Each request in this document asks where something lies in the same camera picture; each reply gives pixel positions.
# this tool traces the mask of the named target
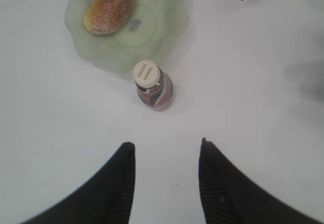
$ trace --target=bottle cap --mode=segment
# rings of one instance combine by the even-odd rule
[[[134,67],[133,76],[138,86],[151,88],[155,86],[161,76],[160,69],[152,61],[140,61]]]

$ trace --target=glass plate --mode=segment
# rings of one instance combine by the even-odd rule
[[[70,0],[65,24],[77,53],[122,73],[143,59],[163,62],[175,37],[188,24],[184,0],[136,0],[130,21],[108,35],[93,35],[85,30],[83,16],[92,0]]]

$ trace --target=glass bottle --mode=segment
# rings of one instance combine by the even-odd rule
[[[144,104],[154,111],[163,111],[174,100],[173,83],[154,62],[146,60],[134,67],[137,94]]]

